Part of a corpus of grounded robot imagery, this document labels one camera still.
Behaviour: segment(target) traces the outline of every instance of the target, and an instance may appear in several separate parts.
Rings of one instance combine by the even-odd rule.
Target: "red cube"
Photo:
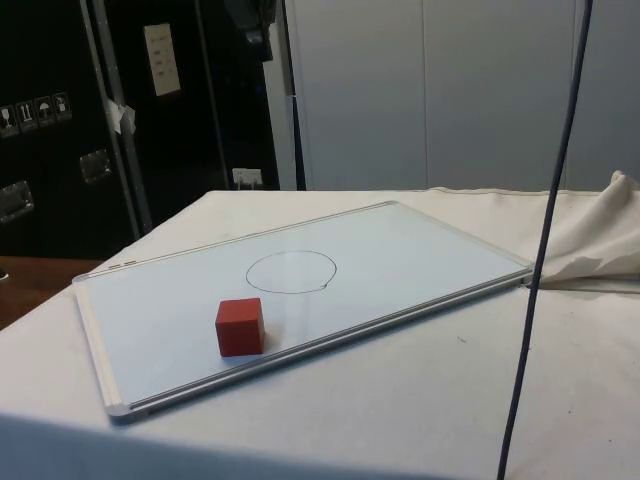
[[[264,352],[264,324],[259,298],[220,302],[216,331],[220,355],[258,355]]]

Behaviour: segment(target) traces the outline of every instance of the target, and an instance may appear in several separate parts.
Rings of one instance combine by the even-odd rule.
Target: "label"
[[[36,113],[38,115],[38,123],[41,127],[46,127],[56,122],[51,97],[36,98]]]
[[[173,51],[171,27],[168,23],[144,27],[147,52],[151,65],[151,76],[156,96],[180,90],[180,78]]]
[[[20,130],[23,132],[38,128],[36,110],[33,108],[33,102],[31,100],[16,103],[16,115],[18,117],[18,123],[20,124]]]
[[[12,137],[19,133],[20,128],[13,105],[0,107],[0,138]]]
[[[51,100],[53,103],[53,111],[56,114],[56,119],[59,122],[71,120],[73,114],[71,113],[69,96],[65,92],[55,93],[52,95]]]

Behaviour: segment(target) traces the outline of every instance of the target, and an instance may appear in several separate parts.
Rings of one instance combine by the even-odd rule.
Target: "wooden surface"
[[[93,270],[97,260],[2,257],[0,268],[0,330],[67,287],[73,277]]]

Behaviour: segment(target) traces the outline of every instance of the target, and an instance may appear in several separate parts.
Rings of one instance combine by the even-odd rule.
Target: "power socket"
[[[233,174],[233,183],[238,188],[241,186],[252,188],[262,186],[262,170],[259,168],[234,168],[231,173]]]

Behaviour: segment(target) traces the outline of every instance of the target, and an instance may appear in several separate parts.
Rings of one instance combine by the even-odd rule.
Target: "black cable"
[[[531,330],[533,328],[533,316],[536,309],[536,299],[538,298],[538,289],[540,287],[540,277],[542,276],[542,267],[544,265],[544,257],[547,253],[547,244],[549,242],[549,233],[551,232],[551,220],[553,219],[553,211],[555,209],[556,198],[558,196],[558,188],[560,187],[560,179],[564,170],[564,163],[567,157],[567,149],[569,148],[569,139],[571,137],[571,129],[573,127],[573,119],[576,113],[576,104],[578,102],[578,91],[580,90],[580,78],[582,77],[582,64],[584,62],[584,52],[587,46],[587,38],[589,36],[589,25],[591,23],[591,10],[593,0],[586,0],[584,15],[582,17],[582,28],[580,30],[580,41],[578,43],[578,52],[576,55],[576,63],[573,71],[573,79],[571,81],[571,90],[569,92],[569,107],[567,117],[562,132],[562,141],[560,143],[560,151],[556,160],[555,170],[553,172],[553,181],[549,190],[549,200],[547,209],[544,214],[544,223],[542,225],[542,234],[540,238],[540,246],[538,247],[538,256],[536,257],[535,267],[533,269],[533,277],[531,279],[531,289],[529,291],[529,302],[527,304],[527,316],[524,323],[524,333],[522,335],[522,349],[520,350],[520,360],[518,362],[518,370],[516,372],[516,381],[513,386],[513,396],[511,397],[511,406],[509,407],[509,417],[507,426],[502,440],[502,451],[500,453],[500,465],[498,467],[498,480],[504,480],[507,470],[507,459],[509,457],[509,447],[511,445],[511,435],[516,422],[518,413],[518,403],[520,402],[520,393],[522,392],[522,381],[524,379],[524,370],[527,366],[527,356],[529,354],[529,344],[531,343]]]

